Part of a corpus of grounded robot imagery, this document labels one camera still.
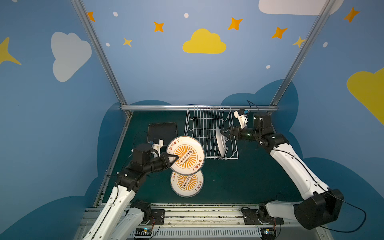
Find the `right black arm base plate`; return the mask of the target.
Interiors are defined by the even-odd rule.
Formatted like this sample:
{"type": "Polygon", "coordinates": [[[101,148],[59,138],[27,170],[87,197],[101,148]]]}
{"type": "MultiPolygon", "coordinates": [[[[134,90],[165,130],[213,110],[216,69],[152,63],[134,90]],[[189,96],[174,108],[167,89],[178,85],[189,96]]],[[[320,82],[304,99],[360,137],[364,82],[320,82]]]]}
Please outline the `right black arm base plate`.
{"type": "Polygon", "coordinates": [[[282,218],[271,217],[265,208],[251,209],[241,208],[243,219],[246,225],[283,225],[282,218]]]}

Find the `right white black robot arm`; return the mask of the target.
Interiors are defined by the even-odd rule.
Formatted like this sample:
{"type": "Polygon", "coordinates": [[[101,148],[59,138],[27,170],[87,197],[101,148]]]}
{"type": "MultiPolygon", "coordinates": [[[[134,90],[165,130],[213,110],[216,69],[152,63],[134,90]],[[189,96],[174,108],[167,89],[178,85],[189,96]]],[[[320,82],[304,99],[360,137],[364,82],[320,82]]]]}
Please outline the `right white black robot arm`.
{"type": "Polygon", "coordinates": [[[302,202],[271,201],[262,206],[259,219],[281,218],[297,221],[307,230],[326,225],[338,219],[344,196],[332,190],[321,181],[296,154],[288,139],[276,133],[268,114],[254,114],[254,126],[249,128],[247,115],[236,111],[239,126],[221,130],[216,128],[219,148],[225,147],[225,140],[254,141],[277,161],[299,190],[302,202]]]}

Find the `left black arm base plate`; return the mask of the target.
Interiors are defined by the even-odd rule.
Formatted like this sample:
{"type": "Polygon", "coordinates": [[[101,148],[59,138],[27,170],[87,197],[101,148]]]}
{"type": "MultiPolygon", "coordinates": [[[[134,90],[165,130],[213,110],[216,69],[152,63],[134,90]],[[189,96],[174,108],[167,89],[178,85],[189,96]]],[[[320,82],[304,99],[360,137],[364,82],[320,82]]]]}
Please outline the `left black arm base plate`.
{"type": "Polygon", "coordinates": [[[145,210],[144,219],[141,225],[152,226],[152,225],[164,225],[165,221],[165,210],[163,209],[154,209],[154,210],[145,210]]]}

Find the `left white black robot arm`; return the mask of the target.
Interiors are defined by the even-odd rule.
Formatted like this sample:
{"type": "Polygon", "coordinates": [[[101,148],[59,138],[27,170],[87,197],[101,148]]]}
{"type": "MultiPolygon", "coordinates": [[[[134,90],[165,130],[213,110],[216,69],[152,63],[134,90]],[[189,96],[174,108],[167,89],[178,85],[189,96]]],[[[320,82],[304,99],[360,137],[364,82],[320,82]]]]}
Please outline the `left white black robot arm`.
{"type": "Polygon", "coordinates": [[[121,220],[126,207],[135,197],[150,173],[169,169],[179,156],[166,152],[159,153],[150,144],[140,144],[133,150],[132,160],[118,174],[111,195],[97,220],[84,236],[85,240],[126,240],[136,228],[149,219],[150,205],[141,201],[134,202],[129,212],[121,220]]]}

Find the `white round plate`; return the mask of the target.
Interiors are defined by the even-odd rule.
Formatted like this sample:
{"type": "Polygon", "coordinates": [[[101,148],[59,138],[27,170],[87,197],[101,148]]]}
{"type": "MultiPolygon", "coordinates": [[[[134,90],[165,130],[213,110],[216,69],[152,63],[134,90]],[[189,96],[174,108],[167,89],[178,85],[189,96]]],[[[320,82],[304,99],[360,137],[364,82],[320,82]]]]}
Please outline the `white round plate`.
{"type": "Polygon", "coordinates": [[[167,153],[179,156],[171,169],[181,175],[192,175],[200,171],[206,158],[200,142],[189,136],[173,139],[167,147],[167,153]]]}
{"type": "Polygon", "coordinates": [[[221,157],[225,157],[226,155],[226,138],[225,136],[221,133],[221,129],[219,127],[215,128],[216,132],[216,140],[217,140],[217,145],[219,148],[219,153],[221,157]]]}
{"type": "Polygon", "coordinates": [[[204,175],[198,171],[192,175],[171,174],[171,188],[180,197],[191,198],[197,195],[204,186],[204,175]]]}

